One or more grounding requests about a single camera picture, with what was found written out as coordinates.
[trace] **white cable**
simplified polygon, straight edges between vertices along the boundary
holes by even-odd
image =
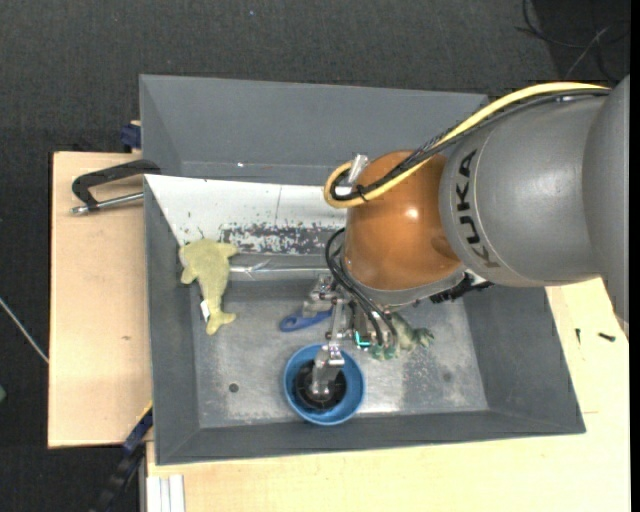
[[[13,311],[11,311],[9,306],[7,306],[7,303],[4,300],[2,300],[2,297],[0,297],[0,306],[2,306],[4,308],[4,310],[7,312],[7,315],[9,315],[9,318],[11,318],[11,320],[13,320],[14,323],[18,326],[18,329],[20,329],[20,331],[22,331],[22,334],[24,334],[24,337],[27,338],[27,341],[35,349],[35,351],[42,358],[42,360],[45,363],[49,364],[49,358],[47,357],[47,355],[40,348],[40,346],[36,343],[36,341],[31,337],[31,334],[29,334],[27,332],[27,330],[24,328],[24,326],[20,323],[20,320],[18,320],[18,317],[13,314]]]
[[[576,66],[578,64],[580,64],[580,62],[582,61],[582,59],[584,59],[587,56],[587,53],[589,53],[589,51],[591,50],[591,48],[593,47],[594,44],[599,43],[600,42],[600,38],[611,28],[611,25],[609,25],[608,27],[603,28],[600,32],[598,32],[594,38],[591,40],[591,42],[585,46],[584,51],[580,54],[580,57],[578,57],[576,59],[576,61],[573,63],[573,65],[569,68],[569,71],[567,71],[565,78],[568,78],[571,73],[573,73],[573,70],[576,69]]]

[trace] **yellow cable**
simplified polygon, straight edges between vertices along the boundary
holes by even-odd
[[[460,123],[452,131],[447,133],[446,136],[444,136],[442,139],[440,139],[438,142],[436,142],[434,145],[432,145],[430,148],[427,148],[427,149],[437,148],[441,144],[444,144],[445,142],[447,142],[449,139],[452,139],[453,137],[456,137],[457,135],[460,135],[461,133],[464,133],[465,131],[473,128],[479,122],[483,121],[484,119],[496,113],[497,111],[507,107],[508,105],[511,105],[512,103],[516,103],[523,99],[531,98],[532,96],[537,96],[540,94],[557,93],[557,92],[570,91],[570,90],[576,90],[576,89],[597,90],[597,89],[607,89],[607,87],[602,87],[600,85],[582,84],[582,83],[576,83],[576,82],[554,82],[549,84],[539,84],[539,85],[532,85],[531,87],[526,87],[525,89],[515,91],[511,94],[507,94],[506,96],[503,96],[502,98],[499,98],[496,101],[487,105],[486,107],[480,109],[478,112],[476,112],[475,114],[467,118],[465,121]],[[338,179],[338,176],[340,176],[344,171],[346,171],[347,169],[349,169],[349,167],[351,167],[351,162],[346,162],[342,164],[340,167],[338,167],[335,171],[333,171],[329,176],[329,179],[327,180],[324,186],[324,199],[327,203],[329,203],[334,208],[352,208],[354,206],[358,206],[360,204],[363,204],[366,201],[371,201],[376,197],[380,197],[382,194],[384,194],[385,192],[395,187],[398,183],[400,183],[401,181],[403,181],[404,179],[408,178],[413,173],[415,173],[427,161],[428,159],[423,160],[417,165],[414,165],[413,167],[408,169],[406,172],[402,173],[400,176],[397,176],[389,180],[384,185],[378,187],[377,189],[364,194],[363,197],[356,197],[356,198],[347,199],[347,200],[334,199],[331,196],[331,188],[333,186],[333,183]]]

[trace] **blue bowl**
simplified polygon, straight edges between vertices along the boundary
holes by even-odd
[[[360,407],[364,398],[364,376],[358,363],[343,351],[344,367],[342,368],[342,373],[347,383],[345,396],[331,409],[320,411],[308,408],[296,395],[295,380],[300,369],[314,359],[320,347],[322,345],[309,345],[293,354],[284,369],[284,392],[289,405],[301,418],[315,425],[339,425],[351,418]]]

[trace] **metal bracket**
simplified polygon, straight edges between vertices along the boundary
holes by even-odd
[[[330,383],[335,382],[340,370],[344,367],[344,358],[337,342],[322,345],[313,360],[311,385],[309,392],[314,396],[327,396]]]
[[[71,213],[89,213],[109,206],[142,199],[143,194],[140,192],[99,202],[89,191],[91,187],[135,176],[136,174],[160,174],[160,168],[150,160],[136,160],[77,177],[73,185],[71,185],[71,190],[84,203],[84,206],[71,208]]]

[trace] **blue strap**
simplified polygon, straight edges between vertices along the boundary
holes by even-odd
[[[306,329],[307,327],[315,325],[325,318],[330,317],[331,309],[332,308],[329,308],[326,311],[320,311],[316,316],[309,317],[302,316],[302,311],[298,311],[297,313],[286,316],[282,319],[280,322],[280,330],[282,332],[293,332],[300,329]]]

